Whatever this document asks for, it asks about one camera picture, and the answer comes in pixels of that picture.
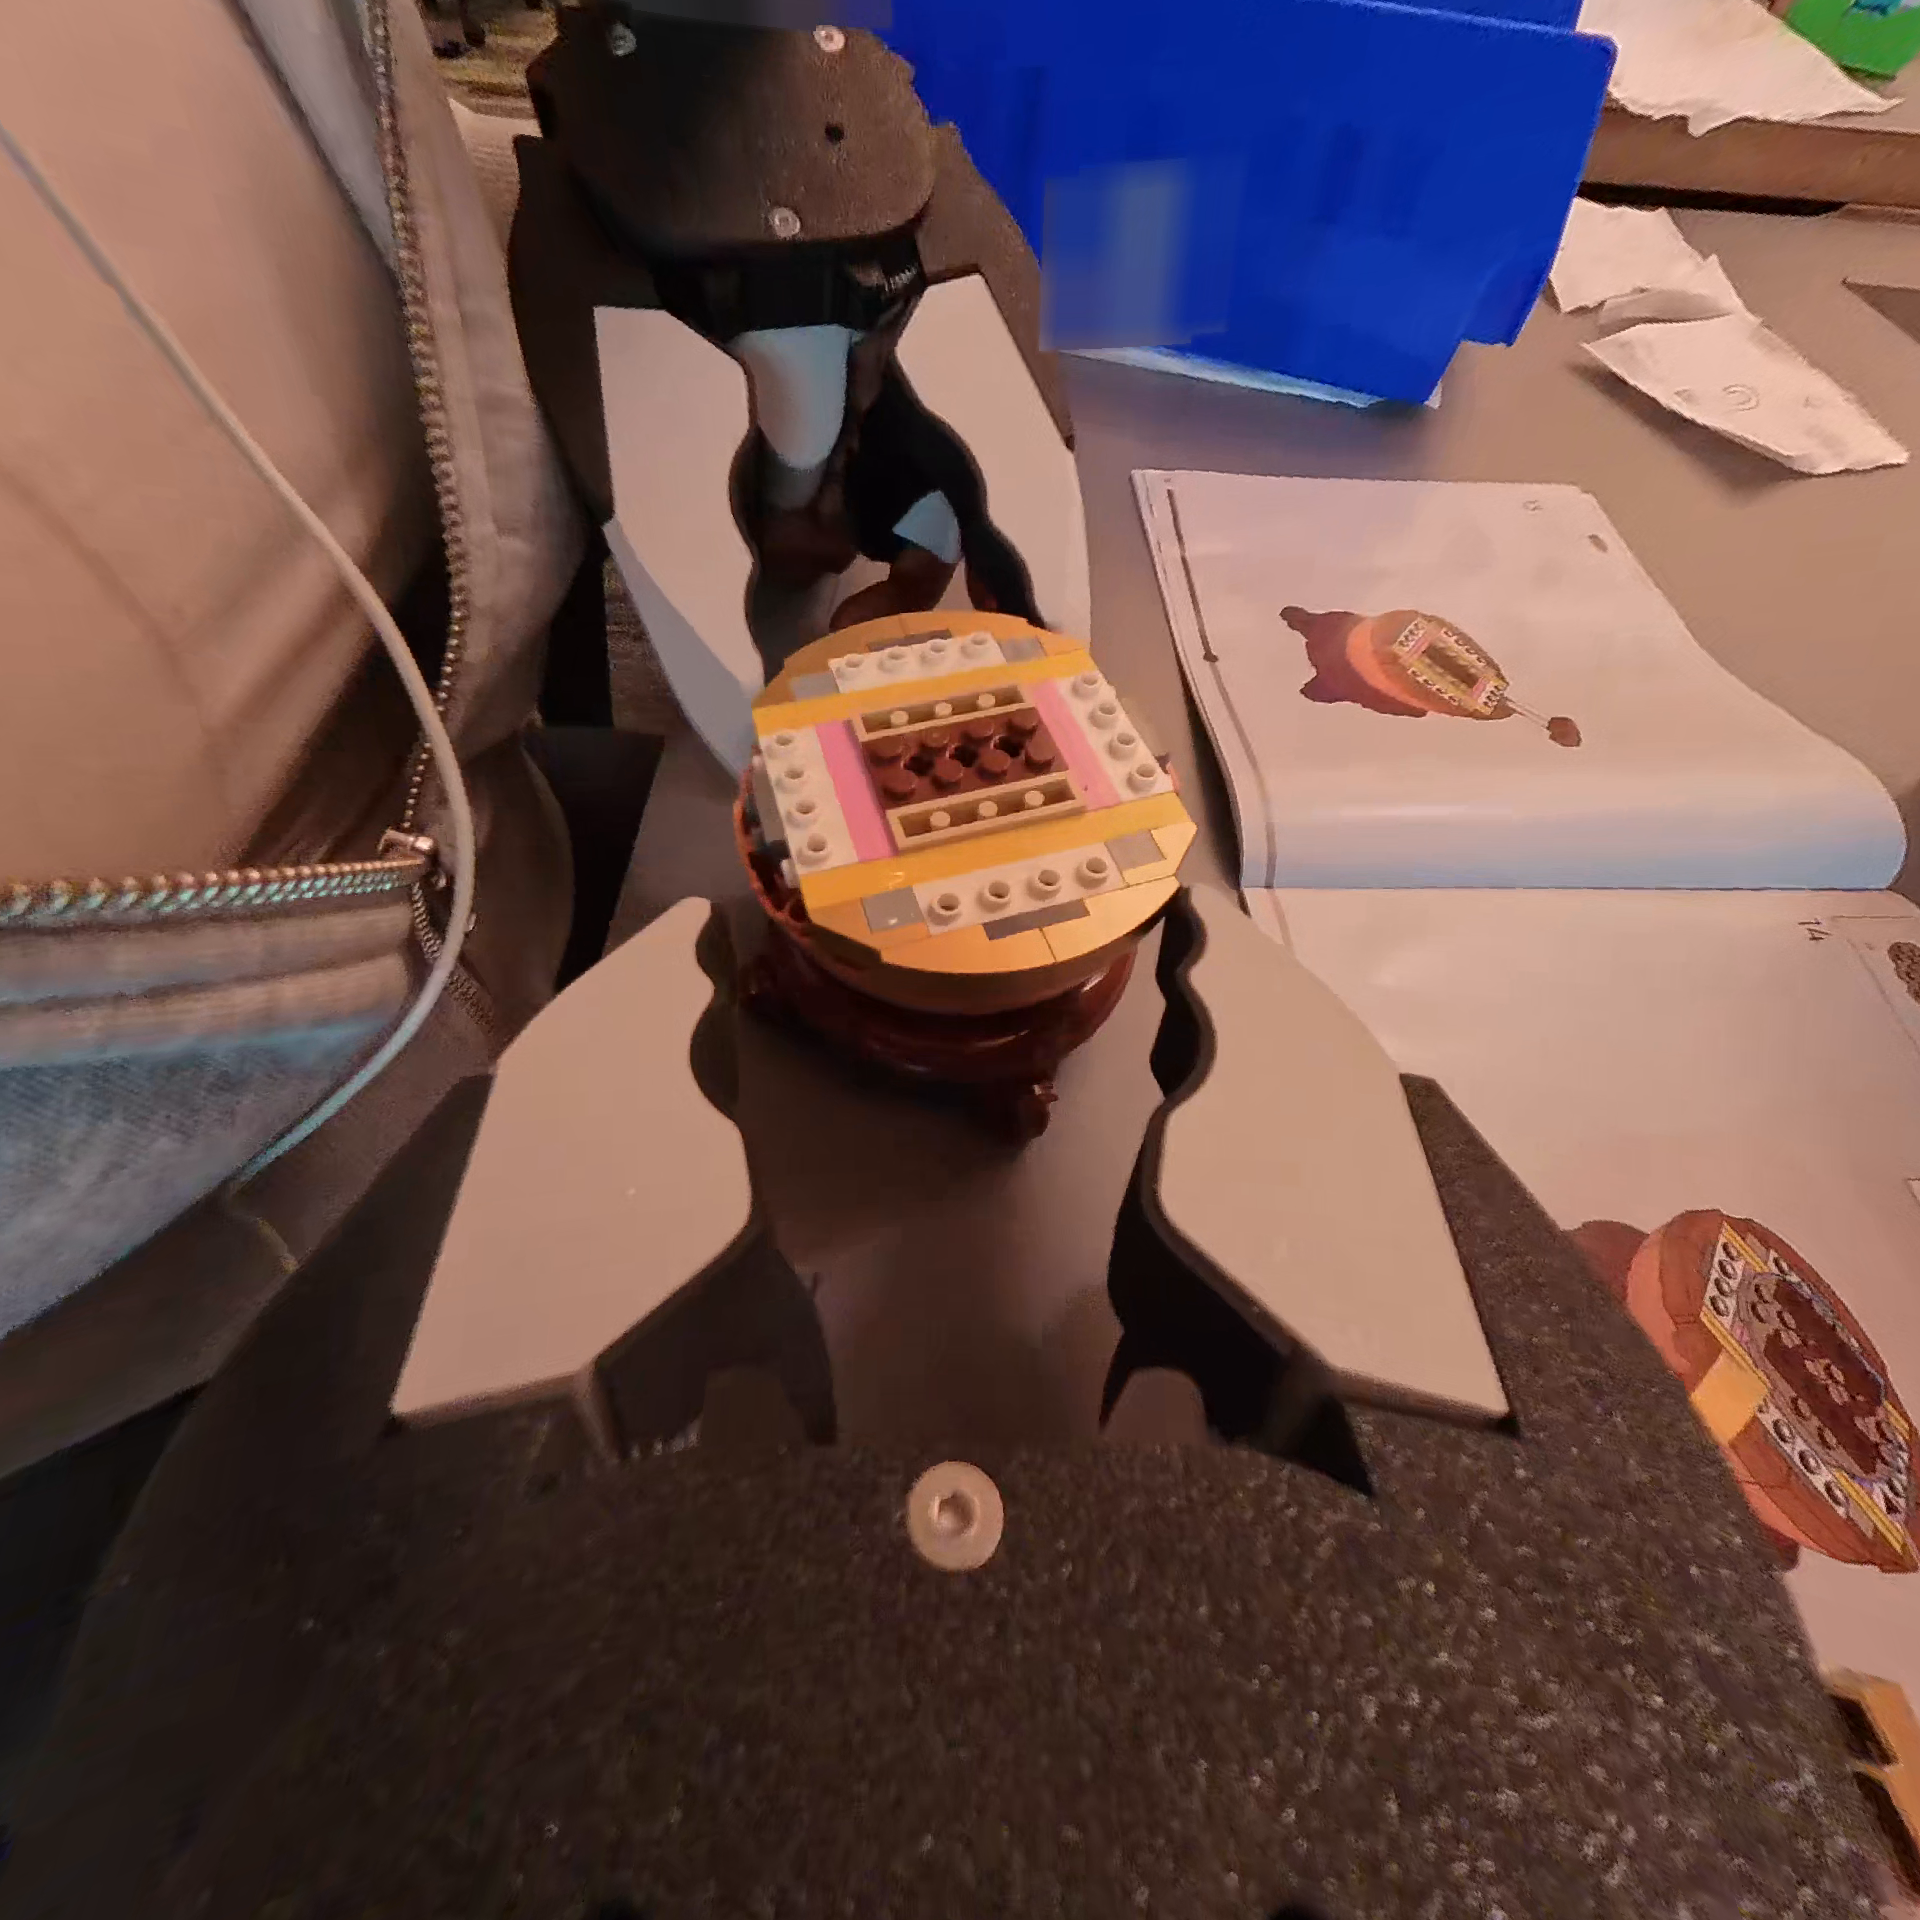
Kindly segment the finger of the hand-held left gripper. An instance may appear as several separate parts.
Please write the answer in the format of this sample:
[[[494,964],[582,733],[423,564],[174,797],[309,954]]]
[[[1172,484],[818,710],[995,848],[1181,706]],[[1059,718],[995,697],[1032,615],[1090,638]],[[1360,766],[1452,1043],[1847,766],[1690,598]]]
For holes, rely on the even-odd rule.
[[[984,276],[933,280],[880,377],[880,615],[962,575],[974,612],[1090,636],[1075,453]]]
[[[752,697],[801,642],[801,592],[771,583],[741,528],[760,480],[748,367],[664,310],[594,310],[607,430],[607,552],[664,682],[708,758],[741,776]]]

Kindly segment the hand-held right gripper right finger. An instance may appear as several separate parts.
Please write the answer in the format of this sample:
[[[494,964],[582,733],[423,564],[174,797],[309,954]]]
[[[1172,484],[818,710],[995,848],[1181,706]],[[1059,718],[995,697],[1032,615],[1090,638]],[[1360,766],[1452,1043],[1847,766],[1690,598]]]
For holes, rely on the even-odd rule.
[[[1207,886],[1166,905],[1159,1113],[1110,1232],[1110,1438],[1213,1438],[1371,1495],[1359,1412],[1511,1404],[1382,1040]]]

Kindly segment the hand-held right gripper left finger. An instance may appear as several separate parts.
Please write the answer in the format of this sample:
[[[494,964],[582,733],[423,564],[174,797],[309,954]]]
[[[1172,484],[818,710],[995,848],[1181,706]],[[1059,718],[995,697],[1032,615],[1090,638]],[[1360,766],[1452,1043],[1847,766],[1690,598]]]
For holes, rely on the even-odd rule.
[[[672,1445],[723,1374],[835,1438],[827,1329],[737,1126],[727,918],[676,900],[500,1053],[390,1415],[565,1404],[594,1445]]]

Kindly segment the brick pot model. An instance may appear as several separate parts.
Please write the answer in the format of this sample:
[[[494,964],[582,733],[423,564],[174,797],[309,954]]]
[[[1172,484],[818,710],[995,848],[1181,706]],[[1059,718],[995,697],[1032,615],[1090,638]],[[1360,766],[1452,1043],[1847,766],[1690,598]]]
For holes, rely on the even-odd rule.
[[[733,830],[769,922],[741,996],[1032,1143],[1197,823],[1083,638],[906,612],[760,689]]]

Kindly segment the blue plastic bin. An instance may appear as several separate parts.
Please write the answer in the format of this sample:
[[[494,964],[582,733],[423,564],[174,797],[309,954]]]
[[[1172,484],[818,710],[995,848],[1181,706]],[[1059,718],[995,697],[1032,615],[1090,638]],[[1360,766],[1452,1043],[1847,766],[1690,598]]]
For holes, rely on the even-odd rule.
[[[888,50],[1040,259],[1046,348],[1424,403],[1547,280],[1618,43],[1581,5],[916,0]]]

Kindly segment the white instruction booklet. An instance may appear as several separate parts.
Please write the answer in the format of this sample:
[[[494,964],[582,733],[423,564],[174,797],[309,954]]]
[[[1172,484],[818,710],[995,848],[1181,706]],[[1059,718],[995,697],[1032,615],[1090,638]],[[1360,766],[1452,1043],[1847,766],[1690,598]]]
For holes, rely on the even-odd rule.
[[[1133,470],[1249,918],[1437,1078],[1917,1736],[1920,1053],[1885,784],[1569,484]]]

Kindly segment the gold curved brick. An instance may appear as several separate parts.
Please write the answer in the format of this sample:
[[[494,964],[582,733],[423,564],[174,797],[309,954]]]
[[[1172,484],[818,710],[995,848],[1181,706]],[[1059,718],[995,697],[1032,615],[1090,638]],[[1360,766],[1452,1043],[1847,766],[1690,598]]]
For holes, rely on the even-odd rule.
[[[1853,1781],[1874,1817],[1912,1844],[1920,1834],[1920,1718],[1905,1690],[1853,1664],[1826,1670]]]

